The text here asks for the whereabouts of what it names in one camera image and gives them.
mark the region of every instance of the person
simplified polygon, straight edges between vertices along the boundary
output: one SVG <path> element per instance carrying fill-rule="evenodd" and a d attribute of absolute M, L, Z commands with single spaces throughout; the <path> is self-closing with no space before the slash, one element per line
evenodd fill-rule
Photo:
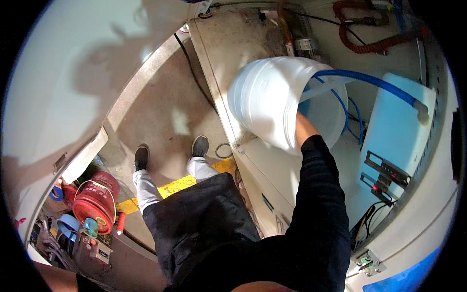
<path fill-rule="evenodd" d="M 290 226 L 262 240 L 232 176 L 204 159 L 206 137 L 195 140 L 187 164 L 197 183 L 166 199 L 147 171 L 148 147 L 137 149 L 133 182 L 169 283 L 165 292 L 344 290 L 350 235 L 337 166 L 300 113 L 296 139 L 303 161 Z M 76 285 L 81 291 L 89 283 L 78 277 Z"/>

